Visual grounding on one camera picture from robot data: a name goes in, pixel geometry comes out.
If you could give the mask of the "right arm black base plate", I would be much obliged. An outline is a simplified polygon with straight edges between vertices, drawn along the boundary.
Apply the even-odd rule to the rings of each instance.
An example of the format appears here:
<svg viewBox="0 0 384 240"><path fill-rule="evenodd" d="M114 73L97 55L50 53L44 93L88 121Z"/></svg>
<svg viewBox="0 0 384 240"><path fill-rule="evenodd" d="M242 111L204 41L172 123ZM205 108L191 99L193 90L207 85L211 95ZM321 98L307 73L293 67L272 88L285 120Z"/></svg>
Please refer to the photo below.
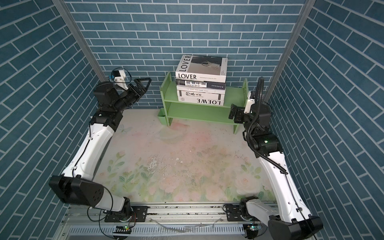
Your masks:
<svg viewBox="0 0 384 240"><path fill-rule="evenodd" d="M226 214L228 222L260 222L256 217L251 217L246 215L246 213L243 213L242 208L239 205L224 204L222 209Z"/></svg>

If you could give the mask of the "white booklet with brown bars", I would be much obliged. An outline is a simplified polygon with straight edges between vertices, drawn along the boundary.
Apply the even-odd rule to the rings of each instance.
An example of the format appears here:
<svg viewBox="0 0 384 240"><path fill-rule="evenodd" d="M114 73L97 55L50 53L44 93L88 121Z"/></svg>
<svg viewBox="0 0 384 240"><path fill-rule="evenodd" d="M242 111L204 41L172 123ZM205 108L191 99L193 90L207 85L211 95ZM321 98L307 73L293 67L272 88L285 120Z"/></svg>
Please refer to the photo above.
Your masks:
<svg viewBox="0 0 384 240"><path fill-rule="evenodd" d="M179 86L177 85L178 91L193 91L193 92L203 92L203 93L215 93L215 94L223 94L226 90L220 89L211 89L211 88L197 88L197 87L188 87L188 86Z"/></svg>

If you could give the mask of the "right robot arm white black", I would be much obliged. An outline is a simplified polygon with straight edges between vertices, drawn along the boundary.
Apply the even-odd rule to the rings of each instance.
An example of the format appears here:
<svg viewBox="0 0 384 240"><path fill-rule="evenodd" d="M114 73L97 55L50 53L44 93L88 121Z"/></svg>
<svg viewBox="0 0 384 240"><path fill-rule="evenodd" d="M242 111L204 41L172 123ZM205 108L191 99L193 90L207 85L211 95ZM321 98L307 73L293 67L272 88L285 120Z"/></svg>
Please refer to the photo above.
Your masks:
<svg viewBox="0 0 384 240"><path fill-rule="evenodd" d="M243 124L243 138L260 161L271 183L278 210L258 197L241 200L245 219L266 225L274 240L305 240L315 237L324 225L304 203L288 170L283 147L270 129L271 109L266 104L249 102L246 107L231 106L229 119Z"/></svg>

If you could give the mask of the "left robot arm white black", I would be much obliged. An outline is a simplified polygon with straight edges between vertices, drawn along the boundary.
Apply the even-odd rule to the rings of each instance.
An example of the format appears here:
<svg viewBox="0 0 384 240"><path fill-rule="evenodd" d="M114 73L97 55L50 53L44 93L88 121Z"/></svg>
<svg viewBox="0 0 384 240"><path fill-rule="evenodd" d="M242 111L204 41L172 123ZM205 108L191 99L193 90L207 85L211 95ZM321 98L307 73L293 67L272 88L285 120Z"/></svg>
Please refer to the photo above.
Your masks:
<svg viewBox="0 0 384 240"><path fill-rule="evenodd" d="M102 82L94 88L99 108L88 125L85 139L63 172L49 180L50 188L63 203L119 213L126 218L131 215L128 198L113 195L93 179L123 118L123 111L144 96L151 82L150 78L135 79L126 87L115 82Z"/></svg>

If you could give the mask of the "white Loewe Foundation book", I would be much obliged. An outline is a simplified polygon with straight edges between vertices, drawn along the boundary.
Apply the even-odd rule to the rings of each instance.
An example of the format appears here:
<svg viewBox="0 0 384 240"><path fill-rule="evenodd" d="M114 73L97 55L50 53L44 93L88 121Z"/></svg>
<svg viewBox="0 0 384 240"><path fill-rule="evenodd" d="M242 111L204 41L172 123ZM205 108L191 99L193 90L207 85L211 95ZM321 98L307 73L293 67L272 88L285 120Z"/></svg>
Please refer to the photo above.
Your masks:
<svg viewBox="0 0 384 240"><path fill-rule="evenodd" d="M204 98L196 97L180 97L178 96L179 102L191 103L191 104L202 104L202 105L213 105L213 106L223 106L224 101L222 100L211 100Z"/></svg>

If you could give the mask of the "white-backed heritage culture book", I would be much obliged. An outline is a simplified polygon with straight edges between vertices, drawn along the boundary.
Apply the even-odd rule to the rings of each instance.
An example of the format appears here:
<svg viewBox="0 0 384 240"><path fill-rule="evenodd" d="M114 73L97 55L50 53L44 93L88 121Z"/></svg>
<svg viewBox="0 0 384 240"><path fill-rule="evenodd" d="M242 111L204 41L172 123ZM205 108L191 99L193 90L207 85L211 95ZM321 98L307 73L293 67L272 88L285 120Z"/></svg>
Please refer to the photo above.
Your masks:
<svg viewBox="0 0 384 240"><path fill-rule="evenodd" d="M225 98L225 94L212 94L212 93L202 93L202 92L193 92L193 91L179 91L179 97L194 97L194 98L204 98L211 100L223 100Z"/></svg>

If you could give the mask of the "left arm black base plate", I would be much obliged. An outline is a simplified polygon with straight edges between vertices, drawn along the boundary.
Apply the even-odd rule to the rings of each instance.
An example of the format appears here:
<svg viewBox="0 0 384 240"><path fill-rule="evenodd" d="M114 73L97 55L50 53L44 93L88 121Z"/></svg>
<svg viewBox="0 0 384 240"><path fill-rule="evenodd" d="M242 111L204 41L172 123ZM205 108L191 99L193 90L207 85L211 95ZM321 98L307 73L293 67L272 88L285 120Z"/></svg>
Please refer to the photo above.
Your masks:
<svg viewBox="0 0 384 240"><path fill-rule="evenodd" d="M106 223L143 223L146 221L148 206L131 206L128 211L108 212L104 221Z"/></svg>

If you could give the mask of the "white magazine with handbag photo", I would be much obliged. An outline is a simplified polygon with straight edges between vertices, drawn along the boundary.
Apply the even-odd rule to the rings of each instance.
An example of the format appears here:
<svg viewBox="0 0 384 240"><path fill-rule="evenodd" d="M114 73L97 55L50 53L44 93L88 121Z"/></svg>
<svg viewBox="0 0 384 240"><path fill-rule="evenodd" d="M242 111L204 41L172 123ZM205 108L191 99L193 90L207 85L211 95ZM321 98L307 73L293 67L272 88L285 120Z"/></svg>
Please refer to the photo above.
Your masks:
<svg viewBox="0 0 384 240"><path fill-rule="evenodd" d="M176 68L178 80L225 83L228 58L182 55Z"/></svg>

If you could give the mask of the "Chinese book with man portrait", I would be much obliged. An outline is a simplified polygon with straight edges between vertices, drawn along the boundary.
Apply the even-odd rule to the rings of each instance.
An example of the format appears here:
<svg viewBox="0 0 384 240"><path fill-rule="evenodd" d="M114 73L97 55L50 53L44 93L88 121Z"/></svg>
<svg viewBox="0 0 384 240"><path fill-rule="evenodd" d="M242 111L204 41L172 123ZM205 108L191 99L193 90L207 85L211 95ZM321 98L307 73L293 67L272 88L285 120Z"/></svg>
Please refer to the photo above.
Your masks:
<svg viewBox="0 0 384 240"><path fill-rule="evenodd" d="M186 80L176 80L176 84L180 86L195 87L195 88L208 88L216 90L225 90L225 83L214 83L214 82L195 82Z"/></svg>

